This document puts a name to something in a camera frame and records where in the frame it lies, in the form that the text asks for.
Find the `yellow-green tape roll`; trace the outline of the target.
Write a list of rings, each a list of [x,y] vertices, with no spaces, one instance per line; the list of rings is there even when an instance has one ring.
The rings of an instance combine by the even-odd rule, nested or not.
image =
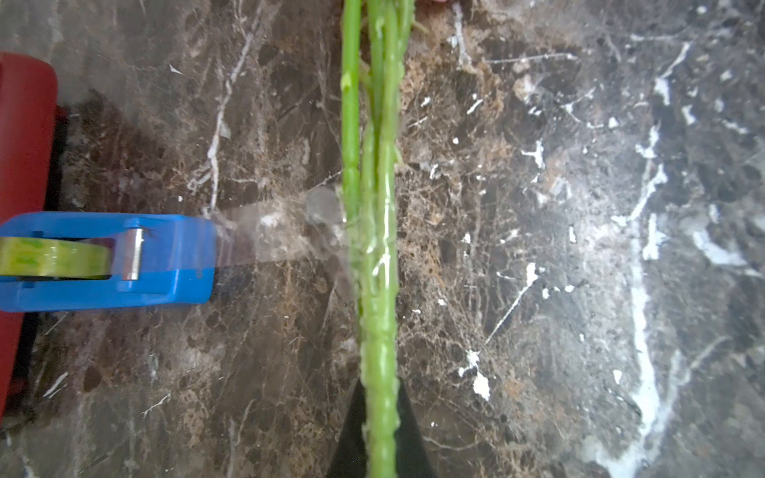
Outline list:
[[[1,276],[18,278],[95,279],[110,276],[112,251],[86,242],[1,238]]]

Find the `clear tape strip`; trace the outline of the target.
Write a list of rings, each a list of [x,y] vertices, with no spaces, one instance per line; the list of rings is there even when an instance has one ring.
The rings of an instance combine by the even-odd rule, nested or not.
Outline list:
[[[346,214],[333,185],[216,211],[211,219],[218,267],[305,257],[340,264],[349,259]]]

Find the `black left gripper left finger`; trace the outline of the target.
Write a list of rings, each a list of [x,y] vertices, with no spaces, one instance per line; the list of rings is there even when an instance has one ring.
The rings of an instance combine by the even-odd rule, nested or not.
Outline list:
[[[365,478],[367,450],[363,427],[367,419],[365,389],[356,382],[351,404],[335,449],[327,478]]]

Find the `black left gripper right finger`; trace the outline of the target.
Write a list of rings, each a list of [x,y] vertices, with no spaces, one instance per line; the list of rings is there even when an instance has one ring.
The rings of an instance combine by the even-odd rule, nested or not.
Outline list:
[[[398,478],[436,478],[428,459],[424,438],[404,384],[398,391],[400,426],[396,431],[396,473]]]

